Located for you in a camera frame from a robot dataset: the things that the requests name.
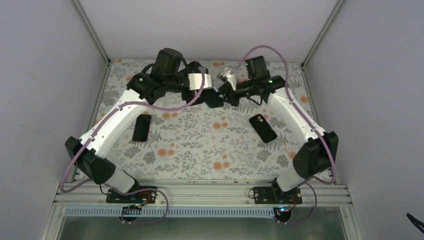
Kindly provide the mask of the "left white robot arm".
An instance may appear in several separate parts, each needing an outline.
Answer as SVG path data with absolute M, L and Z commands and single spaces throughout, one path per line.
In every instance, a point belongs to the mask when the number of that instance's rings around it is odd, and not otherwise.
M 159 51 L 154 63 L 135 74 L 105 116 L 79 138 L 69 137 L 65 148 L 71 157 L 66 169 L 81 170 L 98 185 L 106 185 L 131 203 L 139 197 L 138 181 L 106 158 L 120 135 L 147 109 L 176 112 L 193 105 L 204 90 L 212 87 L 209 71 L 199 62 L 187 63 L 174 49 Z M 166 93 L 191 94 L 191 100 L 177 108 L 155 106 Z

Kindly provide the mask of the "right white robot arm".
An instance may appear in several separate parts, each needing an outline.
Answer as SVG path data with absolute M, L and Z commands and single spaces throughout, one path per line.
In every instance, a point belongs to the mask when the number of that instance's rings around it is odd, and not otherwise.
M 290 191 L 314 179 L 316 174 L 330 169 L 335 171 L 339 138 L 319 126 L 300 107 L 288 82 L 280 75 L 271 76 L 262 56 L 243 60 L 248 80 L 238 81 L 236 70 L 225 67 L 218 75 L 223 85 L 218 95 L 224 102 L 237 106 L 241 98 L 259 96 L 274 110 L 280 110 L 285 122 L 293 128 L 301 148 L 292 160 L 292 167 L 271 182 L 271 198 L 278 204 L 290 197 Z

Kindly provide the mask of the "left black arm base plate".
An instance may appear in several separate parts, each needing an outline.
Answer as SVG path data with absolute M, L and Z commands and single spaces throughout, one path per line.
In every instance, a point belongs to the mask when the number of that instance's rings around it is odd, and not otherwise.
M 140 186 L 140 192 L 123 195 L 110 189 L 106 196 L 108 204 L 154 204 L 157 196 L 156 186 Z

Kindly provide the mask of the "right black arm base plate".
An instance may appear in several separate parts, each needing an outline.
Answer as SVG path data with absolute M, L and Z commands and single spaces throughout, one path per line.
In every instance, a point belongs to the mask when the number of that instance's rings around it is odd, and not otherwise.
M 256 186 L 247 192 L 256 205 L 289 205 L 302 204 L 302 194 L 298 187 L 289 191 L 282 191 L 278 187 Z

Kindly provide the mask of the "black phone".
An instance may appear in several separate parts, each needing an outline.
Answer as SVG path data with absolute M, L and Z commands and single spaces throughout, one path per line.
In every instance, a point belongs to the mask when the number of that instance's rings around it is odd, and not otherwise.
M 148 140 L 152 116 L 141 114 L 136 118 L 132 135 L 133 142 L 146 142 Z

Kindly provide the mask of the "black phone case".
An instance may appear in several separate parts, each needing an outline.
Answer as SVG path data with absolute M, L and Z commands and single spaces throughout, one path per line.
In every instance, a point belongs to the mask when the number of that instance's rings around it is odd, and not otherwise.
M 256 114 L 248 121 L 264 143 L 270 143 L 278 137 L 262 114 Z

